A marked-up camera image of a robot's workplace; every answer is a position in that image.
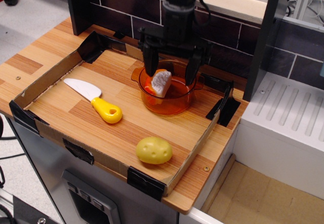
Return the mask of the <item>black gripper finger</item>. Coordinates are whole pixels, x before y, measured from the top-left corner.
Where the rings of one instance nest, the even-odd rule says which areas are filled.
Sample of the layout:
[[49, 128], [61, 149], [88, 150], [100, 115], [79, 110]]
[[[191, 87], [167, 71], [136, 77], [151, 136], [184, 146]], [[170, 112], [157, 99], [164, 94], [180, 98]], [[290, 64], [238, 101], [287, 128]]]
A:
[[158, 49], [148, 43], [143, 45], [143, 59], [146, 73], [152, 77], [158, 66]]
[[199, 68], [204, 65], [204, 50], [203, 48], [195, 48], [193, 54], [189, 57], [185, 71], [185, 84], [191, 85], [196, 78]]

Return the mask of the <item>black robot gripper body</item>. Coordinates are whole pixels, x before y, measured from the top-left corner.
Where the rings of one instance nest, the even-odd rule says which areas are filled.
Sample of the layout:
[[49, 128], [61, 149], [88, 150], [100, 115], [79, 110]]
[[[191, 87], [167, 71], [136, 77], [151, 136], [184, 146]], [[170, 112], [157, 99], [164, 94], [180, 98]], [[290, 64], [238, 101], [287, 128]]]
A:
[[141, 51], [143, 52], [144, 43], [148, 43], [158, 49], [158, 54], [163, 53], [189, 59], [195, 48], [203, 48], [204, 63], [208, 63], [211, 59], [212, 45], [192, 31], [195, 21], [194, 8], [195, 3], [180, 6], [163, 1], [164, 25], [139, 28], [138, 46]]

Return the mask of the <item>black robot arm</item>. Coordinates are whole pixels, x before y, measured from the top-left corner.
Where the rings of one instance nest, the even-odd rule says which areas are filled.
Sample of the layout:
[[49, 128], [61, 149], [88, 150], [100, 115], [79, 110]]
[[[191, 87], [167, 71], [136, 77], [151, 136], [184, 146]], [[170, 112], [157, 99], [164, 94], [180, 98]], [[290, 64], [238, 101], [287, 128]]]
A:
[[191, 85], [199, 68], [210, 61], [212, 44], [194, 34], [194, 9], [203, 0], [163, 0], [164, 25], [159, 28], [141, 27], [138, 46], [143, 53], [144, 68], [151, 77], [159, 64], [159, 54], [188, 60], [185, 82]]

